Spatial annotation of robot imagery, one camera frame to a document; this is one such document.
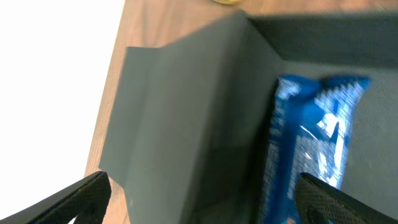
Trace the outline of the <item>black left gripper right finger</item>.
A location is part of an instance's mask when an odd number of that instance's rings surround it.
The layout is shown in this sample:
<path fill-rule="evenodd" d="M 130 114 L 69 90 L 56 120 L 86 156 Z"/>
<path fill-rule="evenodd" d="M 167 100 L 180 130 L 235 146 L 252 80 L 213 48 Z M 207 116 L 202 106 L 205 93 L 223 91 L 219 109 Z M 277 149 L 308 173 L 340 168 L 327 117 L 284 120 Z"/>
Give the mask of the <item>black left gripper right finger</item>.
<path fill-rule="evenodd" d="M 299 175 L 294 200 L 304 224 L 397 224 L 397 220 L 306 172 Z"/>

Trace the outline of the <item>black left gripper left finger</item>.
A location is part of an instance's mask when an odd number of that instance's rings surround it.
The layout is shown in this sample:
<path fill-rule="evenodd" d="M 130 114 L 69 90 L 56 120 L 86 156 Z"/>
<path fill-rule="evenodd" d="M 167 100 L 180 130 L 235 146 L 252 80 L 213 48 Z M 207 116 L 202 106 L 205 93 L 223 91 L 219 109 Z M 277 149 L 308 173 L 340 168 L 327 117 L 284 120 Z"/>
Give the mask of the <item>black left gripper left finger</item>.
<path fill-rule="evenodd" d="M 69 185 L 61 191 L 1 220 L 2 224 L 98 223 L 103 222 L 111 197 L 104 171 Z"/>

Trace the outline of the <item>blue snack bar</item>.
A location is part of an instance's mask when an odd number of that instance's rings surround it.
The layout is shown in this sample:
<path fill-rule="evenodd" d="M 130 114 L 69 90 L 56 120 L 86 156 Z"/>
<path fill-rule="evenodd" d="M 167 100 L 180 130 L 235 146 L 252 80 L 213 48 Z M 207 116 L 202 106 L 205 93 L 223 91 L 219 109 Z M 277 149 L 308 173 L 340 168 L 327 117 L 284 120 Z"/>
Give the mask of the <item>blue snack bar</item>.
<path fill-rule="evenodd" d="M 353 112 L 369 84 L 356 76 L 279 77 L 258 223 L 299 223 L 294 193 L 302 172 L 341 188 Z"/>

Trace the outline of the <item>dark green box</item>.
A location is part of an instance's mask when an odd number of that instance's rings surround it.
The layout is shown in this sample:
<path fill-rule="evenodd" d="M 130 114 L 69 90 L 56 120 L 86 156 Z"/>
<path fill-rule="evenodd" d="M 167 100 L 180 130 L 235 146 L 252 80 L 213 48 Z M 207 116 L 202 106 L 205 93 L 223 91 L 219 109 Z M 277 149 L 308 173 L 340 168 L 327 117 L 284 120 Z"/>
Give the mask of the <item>dark green box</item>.
<path fill-rule="evenodd" d="M 258 223 L 282 75 L 370 79 L 338 190 L 397 220 L 397 13 L 238 11 L 126 50 L 99 167 L 130 222 Z"/>

